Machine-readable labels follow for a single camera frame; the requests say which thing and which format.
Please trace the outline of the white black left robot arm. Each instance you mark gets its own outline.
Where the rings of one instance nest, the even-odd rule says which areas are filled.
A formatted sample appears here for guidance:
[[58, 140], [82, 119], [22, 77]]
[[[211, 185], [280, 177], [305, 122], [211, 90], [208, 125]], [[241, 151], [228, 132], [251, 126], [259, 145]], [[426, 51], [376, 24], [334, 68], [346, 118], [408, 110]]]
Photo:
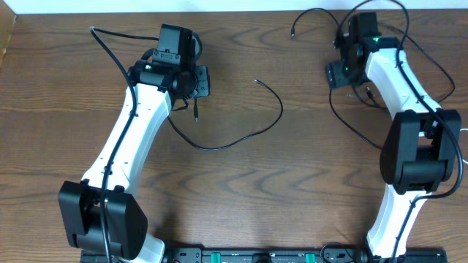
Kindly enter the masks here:
[[136, 201], [144, 162], [175, 101], [210, 94], [203, 45], [193, 31], [162, 25], [158, 45], [134, 66], [119, 69], [127, 82], [118, 120], [96, 161], [80, 182], [58, 193], [68, 243], [95, 252], [101, 262], [161, 262], [165, 244], [148, 233]]

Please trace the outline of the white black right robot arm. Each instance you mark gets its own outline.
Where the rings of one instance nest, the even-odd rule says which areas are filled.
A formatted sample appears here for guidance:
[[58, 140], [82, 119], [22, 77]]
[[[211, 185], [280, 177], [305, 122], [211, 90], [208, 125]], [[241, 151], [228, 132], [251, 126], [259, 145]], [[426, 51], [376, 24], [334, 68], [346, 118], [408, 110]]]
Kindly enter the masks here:
[[441, 199], [436, 191], [463, 164], [458, 145], [461, 117], [444, 110], [412, 72], [403, 38], [379, 32], [375, 12], [348, 20], [348, 32], [336, 32], [341, 58], [326, 66], [331, 90], [372, 82], [392, 118], [380, 147], [380, 172], [385, 193], [376, 221], [366, 235], [366, 249], [357, 262], [434, 262], [436, 257], [407, 252], [406, 241], [424, 202]]

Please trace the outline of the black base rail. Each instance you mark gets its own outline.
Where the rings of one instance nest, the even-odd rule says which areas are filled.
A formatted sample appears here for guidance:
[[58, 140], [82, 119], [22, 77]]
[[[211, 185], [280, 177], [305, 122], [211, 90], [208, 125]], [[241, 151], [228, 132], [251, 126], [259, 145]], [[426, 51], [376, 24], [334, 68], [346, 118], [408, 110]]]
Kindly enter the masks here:
[[[394, 262], [409, 263], [447, 263], [445, 251], [441, 250], [407, 250], [405, 255], [394, 259]], [[106, 262], [105, 255], [82, 251], [79, 262]], [[389, 259], [368, 256], [363, 250], [354, 250], [326, 246], [317, 250], [208, 250], [200, 248], [167, 249], [162, 256], [163, 263], [312, 263], [312, 262], [390, 262]]]

